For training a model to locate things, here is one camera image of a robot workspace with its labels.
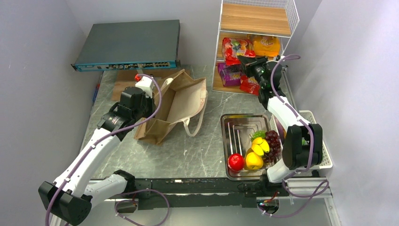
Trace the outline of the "brown burlap grocery bag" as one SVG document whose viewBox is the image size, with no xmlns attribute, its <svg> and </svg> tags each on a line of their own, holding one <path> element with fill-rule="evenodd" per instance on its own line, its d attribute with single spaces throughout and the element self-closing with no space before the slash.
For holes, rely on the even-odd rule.
<svg viewBox="0 0 399 226">
<path fill-rule="evenodd" d="M 158 82 L 161 96 L 156 91 L 155 105 L 161 102 L 156 115 L 137 127 L 134 139 L 161 145 L 168 133 L 182 123 L 186 134 L 198 134 L 208 99 L 207 79 L 194 79 L 184 69 Z"/>
</svg>

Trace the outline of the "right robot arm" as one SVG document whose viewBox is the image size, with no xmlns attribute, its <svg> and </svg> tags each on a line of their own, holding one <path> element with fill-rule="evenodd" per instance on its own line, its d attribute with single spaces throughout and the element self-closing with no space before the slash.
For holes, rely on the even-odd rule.
<svg viewBox="0 0 399 226">
<path fill-rule="evenodd" d="M 277 183 L 297 173 L 307 172 L 322 160 L 322 127 L 302 117 L 278 90 L 282 63 L 297 59 L 300 59 L 298 54 L 284 56 L 279 61 L 271 61 L 266 57 L 238 56 L 244 74 L 253 77 L 260 86 L 259 102 L 286 131 L 281 160 L 267 169 L 267 178 L 259 183 L 264 195 L 273 194 L 278 188 Z"/>
</svg>

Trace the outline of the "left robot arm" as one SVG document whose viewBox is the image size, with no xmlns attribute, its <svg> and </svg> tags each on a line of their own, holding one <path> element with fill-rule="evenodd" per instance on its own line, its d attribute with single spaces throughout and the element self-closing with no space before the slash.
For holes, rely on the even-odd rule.
<svg viewBox="0 0 399 226">
<path fill-rule="evenodd" d="M 96 185 L 89 185 L 89 181 L 108 153 L 140 124 L 139 120 L 156 114 L 152 89 L 152 85 L 125 88 L 120 100 L 101 117 L 89 142 L 72 164 L 53 182 L 44 181 L 40 185 L 38 192 L 46 209 L 47 226 L 51 214 L 77 226 L 105 199 L 116 194 L 124 198 L 134 194 L 135 178 L 123 170 Z"/>
</svg>

